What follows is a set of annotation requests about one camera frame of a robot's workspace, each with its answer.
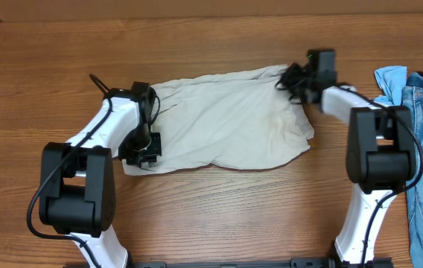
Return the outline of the beige shorts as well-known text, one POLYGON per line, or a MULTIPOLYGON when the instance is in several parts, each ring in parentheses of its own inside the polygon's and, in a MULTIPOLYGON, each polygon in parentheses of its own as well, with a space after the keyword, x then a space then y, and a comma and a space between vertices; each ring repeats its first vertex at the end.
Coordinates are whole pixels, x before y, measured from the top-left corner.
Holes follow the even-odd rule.
POLYGON ((302 106, 275 88, 286 65, 208 74, 153 85, 161 103, 153 131, 161 136, 155 163, 123 165, 129 176, 217 165, 263 170, 309 150, 314 137, 302 106))

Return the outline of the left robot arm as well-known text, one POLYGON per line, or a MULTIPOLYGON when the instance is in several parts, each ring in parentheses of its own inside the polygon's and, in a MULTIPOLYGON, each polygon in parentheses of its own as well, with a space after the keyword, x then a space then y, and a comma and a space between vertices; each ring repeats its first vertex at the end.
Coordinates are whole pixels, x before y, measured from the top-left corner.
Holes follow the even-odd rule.
POLYGON ((107 88, 98 114, 64 143, 50 142, 42 152, 40 186, 31 205, 56 231, 71 240, 88 267, 131 267, 129 252, 112 227, 115 216, 113 159, 141 168, 162 155, 161 137, 152 131, 160 103, 153 87, 135 82, 130 89, 107 88))

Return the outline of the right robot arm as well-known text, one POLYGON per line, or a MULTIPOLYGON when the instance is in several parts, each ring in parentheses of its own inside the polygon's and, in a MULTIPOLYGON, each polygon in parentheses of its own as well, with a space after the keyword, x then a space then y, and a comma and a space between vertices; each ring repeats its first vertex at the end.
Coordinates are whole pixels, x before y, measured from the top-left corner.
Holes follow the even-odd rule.
POLYGON ((338 83, 331 48, 307 52, 308 63, 292 64, 276 84, 298 104, 348 125, 346 173, 353 184, 343 227, 328 257, 292 258, 291 267, 393 267, 391 258, 375 257, 374 245, 392 201, 423 171, 422 147, 411 130, 410 111, 384 106, 356 88, 338 83))

